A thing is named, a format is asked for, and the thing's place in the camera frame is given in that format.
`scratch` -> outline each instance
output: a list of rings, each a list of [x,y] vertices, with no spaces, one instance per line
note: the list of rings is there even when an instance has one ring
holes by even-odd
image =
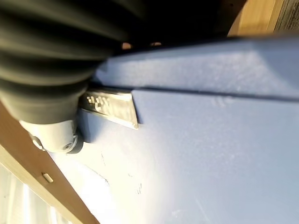
[[[208,216],[206,215],[205,211],[202,208],[201,203],[199,202],[199,200],[195,199],[196,204],[199,207],[199,210],[202,212],[202,214],[204,215],[204,218],[207,222],[209,222],[210,224],[213,224],[213,222],[208,218]]]
[[[101,154],[101,155],[102,155],[102,159],[103,159],[104,166],[106,166],[106,164],[105,164],[105,160],[104,160],[104,157],[103,157],[103,154]]]

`metal strip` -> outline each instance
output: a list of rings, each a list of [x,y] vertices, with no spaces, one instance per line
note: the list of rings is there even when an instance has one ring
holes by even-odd
[[[79,106],[117,124],[138,129],[132,94],[128,91],[87,90],[80,98]]]

